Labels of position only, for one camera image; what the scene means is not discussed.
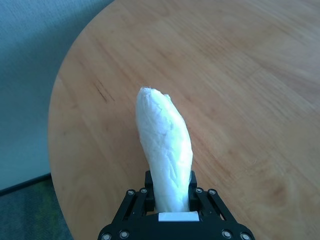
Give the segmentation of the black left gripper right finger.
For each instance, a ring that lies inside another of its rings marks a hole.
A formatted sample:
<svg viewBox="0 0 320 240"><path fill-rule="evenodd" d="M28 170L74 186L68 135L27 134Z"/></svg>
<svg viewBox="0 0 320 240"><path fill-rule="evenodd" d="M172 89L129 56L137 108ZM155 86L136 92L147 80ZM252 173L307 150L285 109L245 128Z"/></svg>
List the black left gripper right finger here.
<svg viewBox="0 0 320 240"><path fill-rule="evenodd" d="M234 222L235 218L227 208L217 190L210 188L205 191L198 187L196 174L190 173L188 186L188 204L191 212L197 211L202 218L210 218L216 222Z"/></svg>

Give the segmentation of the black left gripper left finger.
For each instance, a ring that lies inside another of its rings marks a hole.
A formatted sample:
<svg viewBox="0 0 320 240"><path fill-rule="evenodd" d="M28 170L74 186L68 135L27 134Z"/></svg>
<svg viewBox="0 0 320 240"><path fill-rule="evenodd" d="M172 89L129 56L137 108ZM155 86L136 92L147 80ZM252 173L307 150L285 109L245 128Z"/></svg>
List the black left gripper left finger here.
<svg viewBox="0 0 320 240"><path fill-rule="evenodd" d="M131 221L146 216L155 209L155 197L151 171L145 172L144 187L139 191L129 189L117 210L113 223Z"/></svg>

